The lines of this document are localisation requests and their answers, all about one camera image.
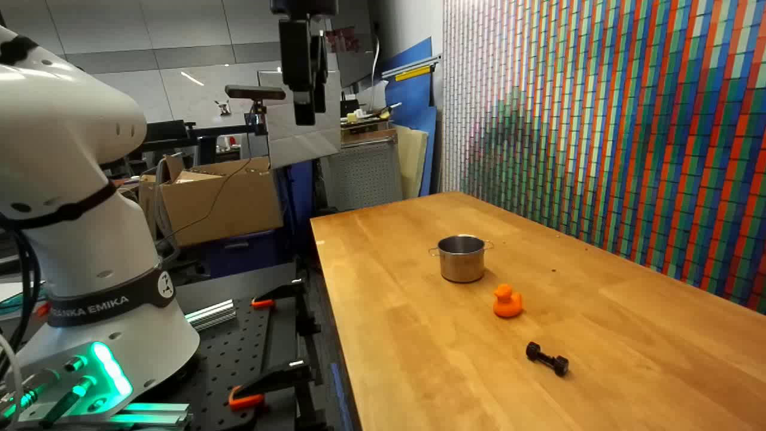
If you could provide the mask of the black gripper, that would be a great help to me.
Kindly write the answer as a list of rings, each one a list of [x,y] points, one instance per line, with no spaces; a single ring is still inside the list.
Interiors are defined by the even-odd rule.
[[[312,26],[334,15],[334,0],[275,0],[279,15],[281,84],[292,92],[294,123],[308,128],[324,110],[328,57]]]

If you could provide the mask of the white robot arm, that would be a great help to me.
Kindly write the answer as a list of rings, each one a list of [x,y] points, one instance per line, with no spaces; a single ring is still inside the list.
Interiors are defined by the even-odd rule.
[[[0,26],[0,215],[24,300],[47,302],[7,352],[8,426],[97,421],[171,378],[201,336],[176,305],[144,208],[103,169],[146,115],[120,90]]]

